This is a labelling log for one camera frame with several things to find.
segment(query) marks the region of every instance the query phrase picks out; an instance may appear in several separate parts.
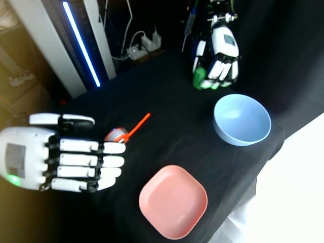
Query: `robotic arm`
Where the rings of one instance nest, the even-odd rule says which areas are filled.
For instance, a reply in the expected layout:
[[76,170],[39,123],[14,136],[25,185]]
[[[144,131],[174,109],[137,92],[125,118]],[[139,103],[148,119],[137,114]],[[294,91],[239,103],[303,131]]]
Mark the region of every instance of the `robotic arm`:
[[207,19],[211,21],[210,31],[197,46],[192,72],[193,85],[199,90],[227,87],[236,82],[238,76],[238,46],[232,31],[227,27],[237,15],[222,12],[214,14],[221,2],[226,4],[228,0],[210,0],[209,13],[213,13],[212,18]]
[[112,186],[122,172],[125,145],[65,136],[94,124],[87,116],[40,113],[29,117],[29,127],[2,130],[0,175],[40,191],[95,192]]

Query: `green light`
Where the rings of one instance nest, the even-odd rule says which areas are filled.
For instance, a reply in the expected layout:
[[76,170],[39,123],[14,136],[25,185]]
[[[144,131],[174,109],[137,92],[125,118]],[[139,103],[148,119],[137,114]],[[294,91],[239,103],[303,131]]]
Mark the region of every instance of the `green light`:
[[18,176],[9,175],[8,181],[14,184],[15,186],[20,186],[20,179]]

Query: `blue light strip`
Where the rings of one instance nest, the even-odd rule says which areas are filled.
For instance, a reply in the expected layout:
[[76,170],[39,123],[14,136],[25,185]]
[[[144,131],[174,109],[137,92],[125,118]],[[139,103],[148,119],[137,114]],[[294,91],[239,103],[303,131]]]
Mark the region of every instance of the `blue light strip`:
[[66,12],[66,15],[67,15],[67,17],[68,17],[68,19],[70,21],[70,24],[72,26],[72,29],[73,29],[73,32],[74,32],[75,37],[77,39],[77,42],[79,43],[80,48],[82,50],[82,53],[83,53],[83,55],[84,55],[84,57],[86,59],[86,62],[88,64],[88,66],[89,66],[89,69],[90,69],[90,72],[91,72],[91,74],[93,76],[93,79],[95,80],[97,87],[100,87],[100,82],[98,80],[98,77],[97,77],[97,74],[95,72],[95,69],[93,68],[93,65],[91,63],[91,60],[89,58],[89,55],[88,55],[87,49],[85,47],[85,44],[82,41],[81,35],[79,33],[79,30],[77,29],[77,26],[76,26],[76,23],[74,21],[73,15],[71,13],[69,4],[67,2],[63,2],[63,7],[64,7],[64,10]]

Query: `black tablecloth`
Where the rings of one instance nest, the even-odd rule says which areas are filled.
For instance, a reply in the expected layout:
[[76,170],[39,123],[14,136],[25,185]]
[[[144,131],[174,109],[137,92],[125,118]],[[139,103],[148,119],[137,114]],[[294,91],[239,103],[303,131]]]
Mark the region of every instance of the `black tablecloth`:
[[152,114],[127,143],[122,175],[113,187],[95,194],[61,193],[66,197],[65,238],[68,233],[92,242],[173,242],[144,218],[138,198],[158,170],[179,165],[203,185],[208,207],[178,242],[208,242],[281,148],[285,135],[276,124],[266,140],[252,146],[222,141],[212,125],[213,107],[233,91],[196,90],[185,63],[178,55],[162,54],[58,110],[92,116],[97,124],[88,135],[96,139],[114,127],[130,130],[147,112]]

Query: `pink square dish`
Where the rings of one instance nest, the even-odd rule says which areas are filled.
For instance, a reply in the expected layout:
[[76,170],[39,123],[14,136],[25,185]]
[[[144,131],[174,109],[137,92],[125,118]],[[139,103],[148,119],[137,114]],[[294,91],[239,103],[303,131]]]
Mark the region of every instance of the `pink square dish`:
[[160,169],[143,187],[139,206],[165,238],[181,239],[197,224],[208,203],[204,187],[180,166]]

